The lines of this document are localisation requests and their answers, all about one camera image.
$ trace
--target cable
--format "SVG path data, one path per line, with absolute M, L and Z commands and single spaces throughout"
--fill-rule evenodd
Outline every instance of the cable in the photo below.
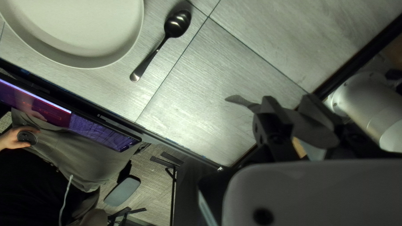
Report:
M 60 214 L 59 214 L 59 226 L 62 226 L 63 210 L 64 210 L 64 207 L 66 206 L 67 194 L 68 194 L 68 191 L 70 190 L 70 185 L 71 185 L 71 181 L 73 180 L 73 177 L 74 177 L 73 175 L 70 175 L 70 179 L 68 180 L 66 193 L 64 194 L 63 206 L 62 206 L 62 208 L 60 209 Z

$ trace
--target gray wood grain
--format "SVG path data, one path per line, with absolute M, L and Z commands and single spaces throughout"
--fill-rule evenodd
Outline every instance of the gray wood grain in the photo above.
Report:
M 28 47 L 8 26 L 0 41 L 0 57 L 135 121 L 206 19 L 188 2 L 182 4 L 181 7 L 189 8 L 193 14 L 188 31 L 180 38 L 169 39 L 141 80 L 133 83 L 129 79 L 131 72 L 162 40 L 164 21 L 176 1 L 146 0 L 144 4 L 144 24 L 137 43 L 123 59 L 108 67 L 82 70 L 52 62 Z
M 4 22 L 3 18 L 0 16 L 0 41 L 1 41 L 1 35 L 3 34 L 4 24 L 5 24 L 5 22 Z
M 197 9 L 201 10 L 201 12 L 205 13 L 207 16 L 212 12 L 213 8 L 215 8 L 216 4 L 218 4 L 219 0 L 188 0 L 191 2 Z
M 235 94 L 294 108 L 305 92 L 208 19 L 136 123 L 228 166 L 255 144 L 252 112 L 224 100 Z
M 311 92 L 401 12 L 401 0 L 221 0 L 211 18 Z

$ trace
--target spoon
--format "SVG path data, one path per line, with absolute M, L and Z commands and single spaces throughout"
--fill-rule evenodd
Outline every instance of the spoon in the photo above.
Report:
M 133 73 L 131 73 L 130 80 L 133 82 L 138 82 L 138 80 L 144 74 L 148 65 L 151 63 L 154 56 L 159 52 L 163 44 L 165 44 L 165 42 L 169 38 L 178 38 L 182 36 L 189 28 L 190 22 L 191 13 L 188 10 L 180 10 L 169 17 L 164 25 L 165 38 L 162 40 L 156 50 L 149 54 L 147 58 L 137 66 Z

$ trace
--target laptop screen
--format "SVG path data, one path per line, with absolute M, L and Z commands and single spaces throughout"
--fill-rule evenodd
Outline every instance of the laptop screen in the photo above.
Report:
M 139 141 L 91 122 L 68 109 L 0 79 L 0 101 L 50 124 L 67 128 L 115 151 L 122 152 Z

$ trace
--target hand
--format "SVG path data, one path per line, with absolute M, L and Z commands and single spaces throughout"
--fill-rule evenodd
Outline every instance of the hand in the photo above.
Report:
M 33 111 L 33 110 L 27 110 L 27 111 L 23 111 L 24 113 L 26 113 L 29 116 L 33 116 L 37 119 L 40 119 L 42 121 L 47 121 L 47 119 L 45 119 L 45 117 L 43 115 L 41 115 L 39 112 L 37 111 Z
M 30 131 L 33 133 L 40 133 L 39 129 L 34 128 L 29 125 L 14 127 L 12 129 L 8 130 L 5 134 L 0 136 L 0 150 L 3 150 L 5 148 L 16 149 L 16 148 L 26 148 L 26 147 L 31 146 L 31 144 L 28 142 L 18 141 L 17 134 L 23 130 Z

